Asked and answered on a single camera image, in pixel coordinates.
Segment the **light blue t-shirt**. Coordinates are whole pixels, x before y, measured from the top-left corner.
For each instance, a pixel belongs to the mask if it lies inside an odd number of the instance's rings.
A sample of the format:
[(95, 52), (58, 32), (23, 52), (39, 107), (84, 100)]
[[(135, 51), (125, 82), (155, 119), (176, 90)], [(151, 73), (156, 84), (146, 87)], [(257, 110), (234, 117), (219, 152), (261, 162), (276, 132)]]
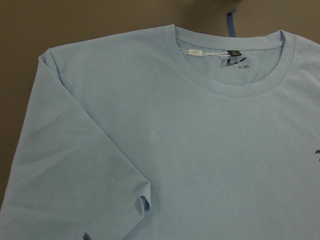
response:
[(317, 240), (320, 46), (175, 25), (48, 49), (3, 240)]

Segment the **blue tape grid lines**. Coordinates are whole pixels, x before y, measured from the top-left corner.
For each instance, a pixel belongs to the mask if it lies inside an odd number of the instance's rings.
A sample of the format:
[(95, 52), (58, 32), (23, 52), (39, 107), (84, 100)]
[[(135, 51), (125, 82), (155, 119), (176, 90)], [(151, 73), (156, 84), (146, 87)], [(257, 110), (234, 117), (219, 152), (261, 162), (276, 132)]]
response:
[(230, 37), (236, 37), (236, 30), (234, 25), (234, 13), (237, 11), (237, 8), (233, 8), (229, 10), (226, 14), (226, 22), (227, 22), (227, 29), (228, 34)]

